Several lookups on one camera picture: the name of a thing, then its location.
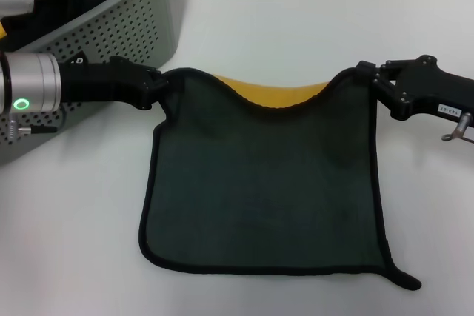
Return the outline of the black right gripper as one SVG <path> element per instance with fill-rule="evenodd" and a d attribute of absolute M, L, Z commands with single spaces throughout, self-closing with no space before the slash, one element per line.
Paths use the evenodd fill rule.
<path fill-rule="evenodd" d="M 473 80 L 444 72 L 433 56 L 388 60 L 380 67 L 360 61 L 355 84 L 374 88 L 375 97 L 395 120 L 428 114 L 459 121 L 473 114 Z"/>

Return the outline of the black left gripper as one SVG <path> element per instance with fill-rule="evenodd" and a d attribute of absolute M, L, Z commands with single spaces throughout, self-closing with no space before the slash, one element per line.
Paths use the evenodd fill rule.
<path fill-rule="evenodd" d="M 59 70 L 63 104 L 117 101 L 149 110 L 151 102 L 167 94 L 167 79 L 160 70 L 118 56 L 106 63 L 63 63 Z"/>

